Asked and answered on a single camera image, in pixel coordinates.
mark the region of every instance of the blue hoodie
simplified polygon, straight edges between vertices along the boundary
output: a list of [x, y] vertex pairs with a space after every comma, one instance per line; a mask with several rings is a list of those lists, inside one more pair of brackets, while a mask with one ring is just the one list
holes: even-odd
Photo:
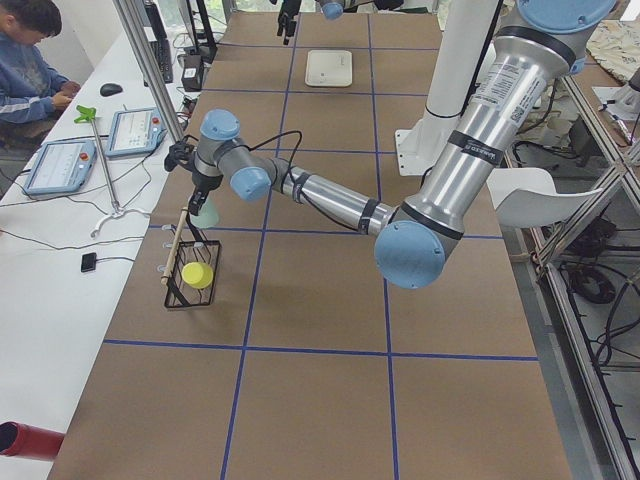
[[[38, 77], [40, 88], [29, 81], [25, 59], [31, 60], [30, 73]], [[67, 81], [47, 65], [37, 47], [21, 45], [0, 33], [0, 122], [26, 123], [48, 117], [55, 110], [51, 97]]]

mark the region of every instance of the yellow ball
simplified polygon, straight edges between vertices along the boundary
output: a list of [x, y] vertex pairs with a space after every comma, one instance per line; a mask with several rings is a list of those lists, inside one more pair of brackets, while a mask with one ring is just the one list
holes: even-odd
[[213, 268], [204, 262], [187, 263], [182, 267], [182, 279], [198, 290], [207, 288], [213, 282]]

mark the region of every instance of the dark red cup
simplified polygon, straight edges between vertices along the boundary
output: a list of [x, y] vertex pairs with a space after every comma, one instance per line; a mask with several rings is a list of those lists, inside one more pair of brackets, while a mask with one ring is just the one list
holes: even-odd
[[64, 434], [16, 422], [0, 425], [0, 455], [53, 461]]

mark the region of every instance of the white table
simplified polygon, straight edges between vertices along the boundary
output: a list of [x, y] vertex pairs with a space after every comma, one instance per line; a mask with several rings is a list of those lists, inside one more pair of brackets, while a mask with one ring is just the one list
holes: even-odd
[[[167, 85], [167, 89], [178, 109], [183, 94], [177, 89], [180, 84], [177, 62], [174, 70], [177, 83]], [[107, 82], [120, 84], [123, 92], [101, 97], [100, 86]], [[76, 105], [97, 108], [101, 134], [109, 133], [113, 113], [123, 110], [123, 105], [127, 109], [154, 105], [124, 34], [83, 85], [47, 140], [92, 135], [89, 124], [73, 123], [78, 116]], [[154, 208], [167, 176], [163, 159], [170, 143], [167, 135], [145, 161], [152, 181], [132, 201], [131, 207], [149, 212]], [[110, 162], [112, 177], [116, 179], [140, 160]], [[19, 181], [23, 183], [25, 178], [23, 175]], [[148, 178], [138, 166], [116, 181], [120, 203], [124, 205]], [[104, 174], [97, 161], [83, 191], [95, 187], [101, 188], [74, 199], [94, 202], [111, 212]], [[0, 423], [17, 421], [65, 432], [132, 265], [127, 260], [109, 260], [99, 262], [94, 272], [81, 273], [81, 256], [95, 251], [98, 259], [135, 258], [141, 241], [117, 240], [143, 236], [149, 219], [131, 213], [110, 220], [94, 240], [90, 232], [104, 216], [94, 206], [72, 203], [65, 198], [7, 206], [26, 201], [28, 198], [13, 185], [0, 202], [0, 229], [59, 247], [114, 241], [108, 245], [56, 251], [0, 233]], [[44, 479], [51, 465], [0, 457], [0, 477], [4, 480]]]

